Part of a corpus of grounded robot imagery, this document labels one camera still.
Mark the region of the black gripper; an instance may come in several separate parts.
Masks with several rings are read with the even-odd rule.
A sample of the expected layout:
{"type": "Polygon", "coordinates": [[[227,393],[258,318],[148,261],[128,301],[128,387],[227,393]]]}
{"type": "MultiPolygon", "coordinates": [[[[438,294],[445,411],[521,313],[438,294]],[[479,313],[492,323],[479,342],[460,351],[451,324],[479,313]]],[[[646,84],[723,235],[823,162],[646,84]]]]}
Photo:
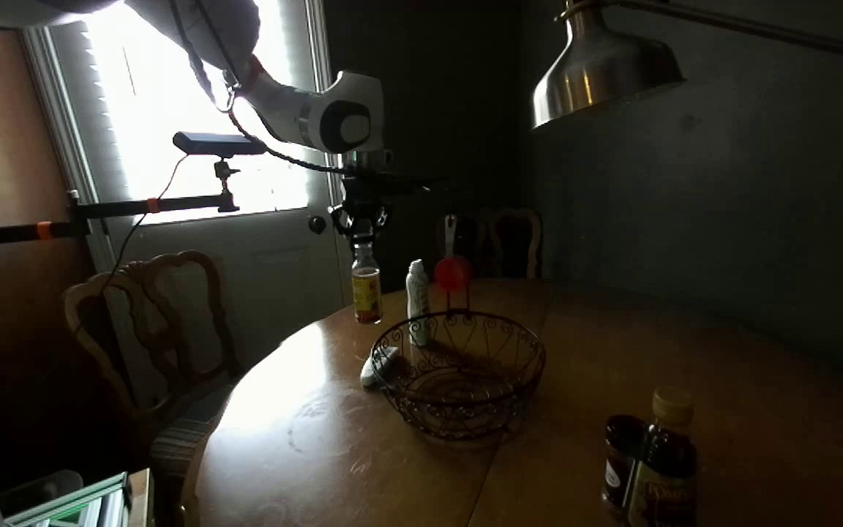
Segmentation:
{"type": "Polygon", "coordinates": [[[336,181],[341,185],[341,200],[325,214],[311,214],[308,229],[312,235],[333,229],[347,244],[372,244],[388,225],[388,195],[431,187],[426,178],[398,175],[385,149],[346,153],[336,181]]]}

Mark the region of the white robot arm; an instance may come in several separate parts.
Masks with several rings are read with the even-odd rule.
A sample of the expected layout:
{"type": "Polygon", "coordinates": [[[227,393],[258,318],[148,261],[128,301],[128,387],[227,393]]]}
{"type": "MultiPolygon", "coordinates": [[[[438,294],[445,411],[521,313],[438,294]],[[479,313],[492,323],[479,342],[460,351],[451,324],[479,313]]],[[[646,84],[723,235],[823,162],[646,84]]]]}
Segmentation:
{"type": "Polygon", "coordinates": [[[331,212],[333,229],[352,244],[368,244],[382,231],[385,191],[419,185],[375,169],[375,162],[385,159],[382,84],[355,71],[338,71],[322,92],[277,81],[254,56],[261,34],[254,0],[0,0],[0,29],[72,23],[113,2],[177,45],[199,81],[208,81],[205,68],[217,68],[276,140],[355,159],[355,168],[338,169],[346,200],[331,212]]]}

